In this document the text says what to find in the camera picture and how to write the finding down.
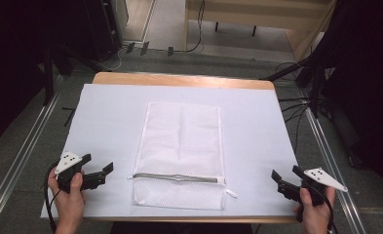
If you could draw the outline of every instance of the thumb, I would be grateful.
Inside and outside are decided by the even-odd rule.
[[[300,199],[304,208],[313,206],[312,197],[306,188],[300,188]]]
[[[82,174],[77,173],[70,181],[70,196],[79,195],[81,193],[81,186],[83,183]]]

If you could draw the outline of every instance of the hand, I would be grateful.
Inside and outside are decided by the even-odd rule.
[[[326,196],[330,201],[331,206],[334,204],[335,189],[332,187],[326,188]],[[303,222],[302,233],[303,234],[326,234],[327,225],[330,221],[330,209],[326,203],[313,207],[312,197],[309,190],[306,188],[300,189],[300,198],[303,203]],[[299,206],[294,208],[294,212],[297,213]]]
[[[59,192],[55,169],[49,174],[48,184],[55,198],[59,222],[57,225],[57,234],[76,233],[82,224],[82,216],[84,214],[85,198],[81,192],[82,174],[75,174],[70,182],[70,193],[64,191]]]

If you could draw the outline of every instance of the white mesh bag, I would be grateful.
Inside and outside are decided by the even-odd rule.
[[[149,103],[133,178],[140,205],[221,210],[226,188],[219,108]]]

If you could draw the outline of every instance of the wooden desk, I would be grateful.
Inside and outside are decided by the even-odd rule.
[[[271,178],[272,169],[275,169],[288,180],[298,180],[291,172],[292,165],[297,162],[271,82],[100,72],[93,83],[84,87],[64,150],[78,155],[91,153],[93,161],[87,166],[96,171],[112,161],[114,172],[107,177],[104,185],[93,192],[86,192],[85,218],[119,221],[295,222],[292,213],[295,203],[277,192],[277,183]],[[220,108],[227,187],[238,193],[239,198],[227,197],[225,208],[221,211],[166,209],[134,204],[133,184],[127,177],[134,169],[149,101],[206,104]],[[255,102],[254,106],[249,104],[251,101]]]
[[[201,2],[185,3],[185,48],[188,21],[198,19]],[[203,20],[284,28],[299,61],[326,30],[335,4],[336,0],[206,0]]]

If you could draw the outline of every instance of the tape piece on floor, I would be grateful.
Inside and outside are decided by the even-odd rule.
[[[168,57],[173,55],[173,47],[168,47]]]
[[[145,42],[142,46],[142,49],[140,50],[140,54],[143,56],[146,54],[146,51],[148,50],[149,42]]]
[[[133,51],[134,46],[135,46],[135,42],[132,42],[132,43],[128,46],[128,48],[127,48],[127,54],[129,54],[130,52]]]

